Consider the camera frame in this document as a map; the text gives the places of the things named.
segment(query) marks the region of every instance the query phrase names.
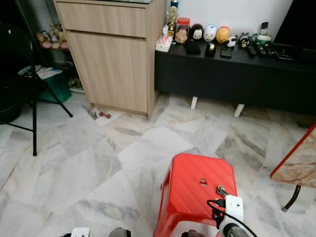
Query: wooden cabinet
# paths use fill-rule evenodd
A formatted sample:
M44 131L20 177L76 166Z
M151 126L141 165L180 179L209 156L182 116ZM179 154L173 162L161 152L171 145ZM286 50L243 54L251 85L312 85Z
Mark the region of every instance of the wooden cabinet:
M151 116L166 0L54 0L91 104Z

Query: jar lid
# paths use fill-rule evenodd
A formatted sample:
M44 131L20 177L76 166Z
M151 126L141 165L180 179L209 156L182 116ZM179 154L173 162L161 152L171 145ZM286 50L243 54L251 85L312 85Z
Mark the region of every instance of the jar lid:
M180 17L178 18L178 24L179 25L189 25L190 24L190 19L185 18L185 17Z

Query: black tv console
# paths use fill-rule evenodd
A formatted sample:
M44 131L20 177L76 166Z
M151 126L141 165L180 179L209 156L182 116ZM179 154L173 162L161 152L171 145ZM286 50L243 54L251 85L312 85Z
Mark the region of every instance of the black tv console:
M199 55L188 55L180 44L156 51L156 90L316 115L315 62L251 57L239 45L223 58L221 44L215 56L205 57L206 45L199 43Z

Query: green bin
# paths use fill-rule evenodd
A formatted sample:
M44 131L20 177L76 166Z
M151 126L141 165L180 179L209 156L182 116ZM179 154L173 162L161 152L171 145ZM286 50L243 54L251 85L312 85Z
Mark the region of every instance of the green bin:
M71 92L69 90L64 71L43 80L48 83L49 88L55 93L62 103L66 102L71 97ZM39 98L56 102L47 90L42 92L39 95Z

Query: marble floor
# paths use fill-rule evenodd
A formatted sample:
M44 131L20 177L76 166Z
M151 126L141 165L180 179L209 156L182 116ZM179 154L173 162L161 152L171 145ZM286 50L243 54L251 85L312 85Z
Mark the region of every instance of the marble floor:
M269 174L307 131L304 116L230 103L161 95L147 117L109 111L94 120L84 95L65 103L39 103L38 156L30 132L0 125L0 236L59 237L89 227L107 237L116 227L150 237L160 183L181 152L223 158L235 170L244 221L259 237L314 237L316 190L303 187L287 213L294 185ZM15 123L32 125L24 107Z

